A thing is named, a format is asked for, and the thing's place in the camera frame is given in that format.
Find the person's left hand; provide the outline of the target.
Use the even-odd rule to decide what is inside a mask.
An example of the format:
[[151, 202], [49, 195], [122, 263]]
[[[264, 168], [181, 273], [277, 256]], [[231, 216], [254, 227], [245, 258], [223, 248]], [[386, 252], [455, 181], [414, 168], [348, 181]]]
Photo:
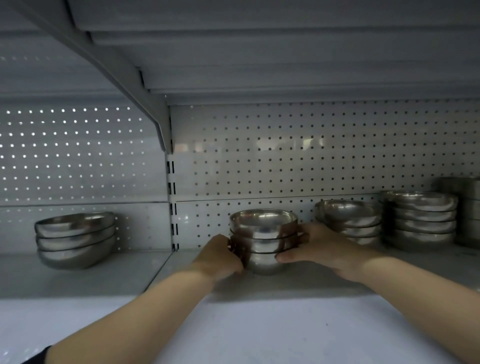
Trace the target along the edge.
[[244, 270], [243, 263], [229, 248], [230, 240], [224, 235], [213, 236], [190, 264], [212, 282], [223, 280]]

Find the person's right hand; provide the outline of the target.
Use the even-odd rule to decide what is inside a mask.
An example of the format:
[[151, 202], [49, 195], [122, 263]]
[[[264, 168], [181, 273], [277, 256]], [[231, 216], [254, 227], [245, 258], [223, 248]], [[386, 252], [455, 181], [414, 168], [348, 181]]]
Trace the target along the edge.
[[360, 271], [368, 261], [381, 257], [374, 249], [352, 242], [347, 237], [321, 223], [305, 223], [297, 226], [298, 245], [303, 249], [305, 261], [327, 267], [339, 277], [360, 282]]

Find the shiny metal bowl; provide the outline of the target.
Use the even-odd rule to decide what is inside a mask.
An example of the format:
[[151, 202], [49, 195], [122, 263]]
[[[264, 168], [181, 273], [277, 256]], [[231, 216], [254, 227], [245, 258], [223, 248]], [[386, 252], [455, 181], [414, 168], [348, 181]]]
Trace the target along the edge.
[[255, 252], [250, 252], [245, 250], [244, 270], [260, 276], [272, 276], [280, 272], [283, 272], [289, 266], [287, 264], [281, 264], [276, 261], [276, 254], [281, 252], [255, 253]]
[[112, 212], [91, 212], [55, 216], [35, 222], [34, 231], [40, 238], [65, 238], [96, 233], [114, 225]]
[[297, 233], [298, 216], [281, 209], [249, 209], [229, 217], [232, 234], [250, 238], [273, 240]]
[[55, 270], [85, 270], [104, 261], [112, 252], [116, 235], [99, 243], [70, 250], [47, 252], [37, 249], [41, 263]]
[[114, 236], [115, 225], [98, 230], [96, 232], [61, 237], [61, 238], [40, 238], [36, 237], [35, 242], [39, 250], [46, 252], [66, 251], [99, 244]]
[[243, 254], [277, 254], [294, 247], [299, 241], [298, 233], [276, 239], [257, 239], [245, 237], [229, 231], [230, 245], [234, 253]]

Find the person's left forearm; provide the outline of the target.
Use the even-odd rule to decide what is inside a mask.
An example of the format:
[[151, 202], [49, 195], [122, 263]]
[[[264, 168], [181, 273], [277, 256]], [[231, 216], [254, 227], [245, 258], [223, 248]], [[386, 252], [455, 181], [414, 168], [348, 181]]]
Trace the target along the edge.
[[45, 364], [152, 364], [214, 283], [192, 264], [52, 345]]

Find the person's right forearm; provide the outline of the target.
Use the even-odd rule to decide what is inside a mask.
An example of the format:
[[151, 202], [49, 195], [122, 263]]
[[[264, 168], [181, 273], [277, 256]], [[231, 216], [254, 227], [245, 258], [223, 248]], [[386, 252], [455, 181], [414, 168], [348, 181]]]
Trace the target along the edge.
[[348, 271], [467, 364], [480, 364], [480, 292], [398, 258], [360, 256]]

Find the grey metal shelf board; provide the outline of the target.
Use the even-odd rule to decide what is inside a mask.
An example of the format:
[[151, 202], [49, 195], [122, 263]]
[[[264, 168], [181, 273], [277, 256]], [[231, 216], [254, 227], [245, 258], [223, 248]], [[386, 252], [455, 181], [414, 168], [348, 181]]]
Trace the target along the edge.
[[[480, 0], [68, 0], [170, 105], [480, 98]], [[6, 99], [121, 92], [0, 0]]]
[[[0, 255], [0, 363], [22, 363], [121, 307], [197, 255], [115, 253], [79, 271]], [[361, 284], [313, 263], [217, 284], [159, 364], [459, 364]]]

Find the slotted metal shelf upright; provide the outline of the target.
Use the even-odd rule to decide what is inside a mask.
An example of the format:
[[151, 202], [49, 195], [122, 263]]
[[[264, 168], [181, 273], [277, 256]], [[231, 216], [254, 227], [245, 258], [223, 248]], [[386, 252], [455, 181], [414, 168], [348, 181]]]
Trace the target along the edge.
[[167, 167], [167, 190], [168, 201], [170, 208], [170, 222], [171, 222], [171, 246], [172, 251], [176, 252], [179, 249], [179, 244], [175, 242], [175, 238], [178, 235], [178, 222], [177, 222], [177, 204], [176, 204], [176, 176], [175, 176], [175, 164], [174, 164], [174, 142], [172, 131], [172, 119], [171, 119], [171, 107], [167, 106], [168, 114], [168, 131], [169, 131], [169, 151], [165, 157]]

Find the grey perforated back panel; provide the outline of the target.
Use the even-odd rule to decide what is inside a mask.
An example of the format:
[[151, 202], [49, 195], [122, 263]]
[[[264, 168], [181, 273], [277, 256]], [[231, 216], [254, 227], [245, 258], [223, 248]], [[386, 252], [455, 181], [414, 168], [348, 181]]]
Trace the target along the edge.
[[166, 156], [154, 124], [121, 103], [0, 103], [0, 254], [33, 253], [35, 222], [116, 215], [118, 251], [168, 249]]
[[229, 216], [326, 198], [374, 201], [480, 175], [480, 98], [171, 107], [180, 249], [229, 234]]

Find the row of stacked steel bowls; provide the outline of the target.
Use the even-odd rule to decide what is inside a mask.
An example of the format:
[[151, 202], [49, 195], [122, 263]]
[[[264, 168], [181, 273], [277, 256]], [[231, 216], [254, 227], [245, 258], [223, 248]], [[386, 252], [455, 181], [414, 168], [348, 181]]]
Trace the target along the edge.
[[449, 193], [390, 190], [374, 202], [322, 200], [315, 204], [315, 219], [361, 246], [426, 252], [455, 242], [458, 204]]

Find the stack of large steel containers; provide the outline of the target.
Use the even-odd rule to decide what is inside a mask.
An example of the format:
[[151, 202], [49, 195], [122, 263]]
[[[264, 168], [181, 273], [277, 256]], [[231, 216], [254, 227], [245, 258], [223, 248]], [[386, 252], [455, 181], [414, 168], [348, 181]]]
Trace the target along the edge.
[[458, 197], [455, 243], [480, 250], [480, 175], [441, 177], [437, 185]]

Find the black sleeve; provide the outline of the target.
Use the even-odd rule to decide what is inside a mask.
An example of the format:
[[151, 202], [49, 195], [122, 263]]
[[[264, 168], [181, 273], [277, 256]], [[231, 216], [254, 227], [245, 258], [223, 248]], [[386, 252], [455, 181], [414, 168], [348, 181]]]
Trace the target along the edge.
[[22, 362], [21, 364], [46, 364], [46, 357], [50, 348], [51, 348], [51, 345], [47, 346], [41, 352], [37, 353], [36, 355], [33, 355], [31, 358]]

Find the grey metal shelf bracket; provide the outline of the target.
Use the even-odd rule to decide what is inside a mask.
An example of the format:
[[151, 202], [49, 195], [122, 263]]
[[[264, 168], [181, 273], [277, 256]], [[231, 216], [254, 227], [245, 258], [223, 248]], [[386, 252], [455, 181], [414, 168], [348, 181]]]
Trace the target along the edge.
[[68, 0], [6, 0], [14, 11], [93, 65], [154, 124], [166, 154], [173, 153], [170, 109], [164, 95], [152, 94], [143, 73], [111, 46], [96, 45], [77, 28]]

